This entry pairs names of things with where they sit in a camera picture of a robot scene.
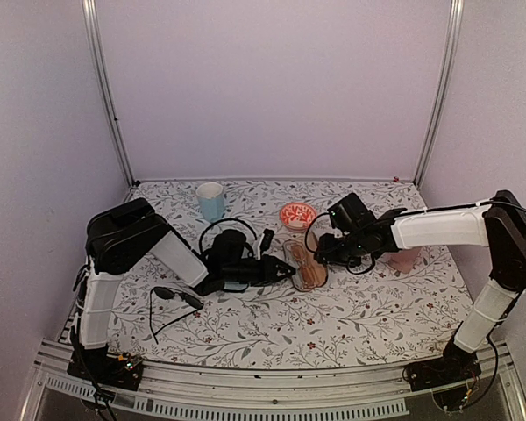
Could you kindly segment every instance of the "red bowl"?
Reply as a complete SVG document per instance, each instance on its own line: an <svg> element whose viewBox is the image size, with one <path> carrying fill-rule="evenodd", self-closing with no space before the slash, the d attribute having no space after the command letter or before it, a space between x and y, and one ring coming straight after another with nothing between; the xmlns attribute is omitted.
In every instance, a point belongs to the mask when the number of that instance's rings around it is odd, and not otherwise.
<svg viewBox="0 0 526 421"><path fill-rule="evenodd" d="M316 210L309 204L289 203L281 209L281 222L292 231L304 232L316 219Z"/></svg>

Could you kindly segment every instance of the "black sunglasses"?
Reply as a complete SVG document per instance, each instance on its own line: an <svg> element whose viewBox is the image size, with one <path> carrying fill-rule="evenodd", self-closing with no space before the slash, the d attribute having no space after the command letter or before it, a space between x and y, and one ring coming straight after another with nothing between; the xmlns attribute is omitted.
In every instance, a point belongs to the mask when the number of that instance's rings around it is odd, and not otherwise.
<svg viewBox="0 0 526 421"><path fill-rule="evenodd" d="M158 298L161 298L162 300L171 300L175 298L175 296L179 296L181 300L183 300L185 303L189 304L191 307L194 308L193 311L190 313L187 313L180 318L177 318L176 320L172 320L169 323L166 323L165 325L161 326L160 329L158 329L156 332L152 328L152 293L156 294ZM193 313L196 313L199 310L202 310L204 307L204 304L201 303L199 299L196 297L188 294L187 292L183 291L176 291L174 289L166 288L166 287L154 287L150 289L150 332L152 332L152 336L154 340L156 341L156 344L158 344L158 339L156 338L156 335L166 329L168 326L172 325L173 323L177 323L183 318L186 318L187 316L190 316Z"/></svg>

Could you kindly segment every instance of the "leaf pattern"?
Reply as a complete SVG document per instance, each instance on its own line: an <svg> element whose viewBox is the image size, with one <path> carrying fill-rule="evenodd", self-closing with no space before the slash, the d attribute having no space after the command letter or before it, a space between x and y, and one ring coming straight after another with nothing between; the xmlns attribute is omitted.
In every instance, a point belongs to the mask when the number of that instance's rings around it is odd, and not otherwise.
<svg viewBox="0 0 526 421"><path fill-rule="evenodd" d="M272 248L301 234L279 220L283 205L311 204L323 212L351 192L379 216L394 207L424 206L407 183L225 181L226 217L249 222L257 233L275 230ZM167 221L197 247L208 223L195 199L199 182L145 182L134 197L145 197ZM316 224L328 227L327 218ZM206 235L204 246L226 227ZM365 275L330 270L320 289L303 293L290 280L243 294L219 291L203 297L193 316L149 335L148 292L156 285L186 287L151 255L122 281L110 321L110 350L142 353L150 360L213 367L348 367L439 355L472 306L466 286L444 246L424 247L410 274L393 270L382 256ZM154 299L153 325L160 327L190 311L180 300Z"/></svg>

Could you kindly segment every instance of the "flower pattern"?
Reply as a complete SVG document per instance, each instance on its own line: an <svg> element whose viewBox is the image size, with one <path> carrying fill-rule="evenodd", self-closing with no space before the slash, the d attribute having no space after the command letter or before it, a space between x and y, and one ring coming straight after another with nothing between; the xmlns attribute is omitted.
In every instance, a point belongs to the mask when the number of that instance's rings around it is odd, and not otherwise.
<svg viewBox="0 0 526 421"><path fill-rule="evenodd" d="M279 220L286 203L308 203L323 212L356 192L377 216L394 207L424 206L416 188L402 182L221 183L225 216L245 220L257 233L273 229L268 253L281 258L281 243L303 235L288 231ZM145 182L133 197L146 198L196 248L208 226L195 198L198 184ZM323 218L316 226L326 229L328 224ZM234 224L215 227L204 247L227 227L245 231ZM110 350L170 363L267 369L364 366L439 355L472 306L448 249L424 247L407 275L387 261L382 256L364 275L331 268L328 282L312 292L297 291L290 280L243 294L219 291L203 297L204 309L160 332L156 345L148 326L150 289L187 287L148 254L121 282L110 321ZM178 299L155 299L154 309L154 329L190 311Z"/></svg>

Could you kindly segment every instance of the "clear plastic container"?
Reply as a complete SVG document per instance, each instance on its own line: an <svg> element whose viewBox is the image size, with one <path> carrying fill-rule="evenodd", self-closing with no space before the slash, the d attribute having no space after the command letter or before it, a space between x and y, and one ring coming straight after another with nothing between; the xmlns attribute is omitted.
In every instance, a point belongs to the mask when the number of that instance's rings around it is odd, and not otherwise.
<svg viewBox="0 0 526 421"><path fill-rule="evenodd" d="M316 236L313 232L308 235L308 246L314 250L317 247ZM292 283L301 292L322 287L327 282L327 268L314 259L314 254L304 245L304 241L290 239L282 245L286 262L296 268L292 276Z"/></svg>

